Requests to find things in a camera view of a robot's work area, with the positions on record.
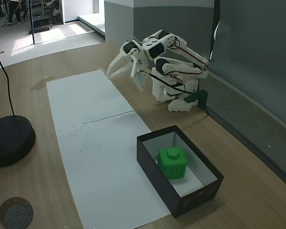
black box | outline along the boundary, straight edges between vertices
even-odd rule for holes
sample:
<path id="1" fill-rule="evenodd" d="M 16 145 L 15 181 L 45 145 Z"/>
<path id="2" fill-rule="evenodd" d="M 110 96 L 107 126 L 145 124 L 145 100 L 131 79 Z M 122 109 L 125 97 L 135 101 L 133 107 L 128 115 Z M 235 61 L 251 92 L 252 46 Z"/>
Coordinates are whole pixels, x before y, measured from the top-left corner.
<path id="1" fill-rule="evenodd" d="M 180 146 L 187 159 L 183 178 L 168 180 L 157 165 L 158 150 Z M 177 127 L 137 137 L 137 161 L 174 217 L 213 199 L 224 176 Z"/>

robotic arm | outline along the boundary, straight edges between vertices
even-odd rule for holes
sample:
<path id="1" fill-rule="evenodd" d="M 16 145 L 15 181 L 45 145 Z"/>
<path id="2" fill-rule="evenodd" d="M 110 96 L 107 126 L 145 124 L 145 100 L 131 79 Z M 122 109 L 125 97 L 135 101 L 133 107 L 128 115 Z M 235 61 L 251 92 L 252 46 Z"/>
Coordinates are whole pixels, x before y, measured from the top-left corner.
<path id="1" fill-rule="evenodd" d="M 205 109 L 207 92 L 198 91 L 198 79 L 207 77 L 208 60 L 188 48 L 185 40 L 166 31 L 158 31 L 141 43 L 137 40 L 126 42 L 110 64 L 107 76 L 113 78 L 130 73 L 138 89 L 144 91 L 149 75 L 153 78 L 156 100 L 171 101 L 169 111 L 189 111 L 199 100 L 203 101 L 200 107 Z M 162 57 L 168 49 L 192 63 Z M 155 64 L 151 70 L 149 61 Z"/>

gray circle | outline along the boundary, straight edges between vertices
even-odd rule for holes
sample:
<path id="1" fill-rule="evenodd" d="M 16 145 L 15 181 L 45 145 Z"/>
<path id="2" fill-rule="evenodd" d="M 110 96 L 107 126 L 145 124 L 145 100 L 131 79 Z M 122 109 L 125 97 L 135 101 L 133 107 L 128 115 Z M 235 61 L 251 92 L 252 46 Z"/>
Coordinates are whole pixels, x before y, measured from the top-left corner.
<path id="1" fill-rule="evenodd" d="M 26 229 L 33 216 L 33 207 L 23 198 L 8 199 L 0 207 L 0 222 L 5 229 Z"/>

green 3d printed block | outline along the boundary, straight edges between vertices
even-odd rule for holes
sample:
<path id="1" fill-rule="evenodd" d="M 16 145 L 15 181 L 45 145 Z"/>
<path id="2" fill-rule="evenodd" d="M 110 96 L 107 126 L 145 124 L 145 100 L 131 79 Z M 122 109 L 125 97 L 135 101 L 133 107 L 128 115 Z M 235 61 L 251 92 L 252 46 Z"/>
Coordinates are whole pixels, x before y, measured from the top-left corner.
<path id="1" fill-rule="evenodd" d="M 184 177 L 187 162 L 182 148 L 160 149 L 158 156 L 158 166 L 167 179 Z"/>

round black base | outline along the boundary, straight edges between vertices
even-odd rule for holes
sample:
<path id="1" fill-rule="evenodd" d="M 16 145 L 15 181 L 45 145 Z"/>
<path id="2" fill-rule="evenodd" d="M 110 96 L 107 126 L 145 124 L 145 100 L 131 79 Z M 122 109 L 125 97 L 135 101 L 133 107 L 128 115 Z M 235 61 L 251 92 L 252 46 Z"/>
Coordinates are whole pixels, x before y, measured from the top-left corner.
<path id="1" fill-rule="evenodd" d="M 7 116 L 0 119 L 0 167 L 23 159 L 35 143 L 35 132 L 28 119 Z"/>

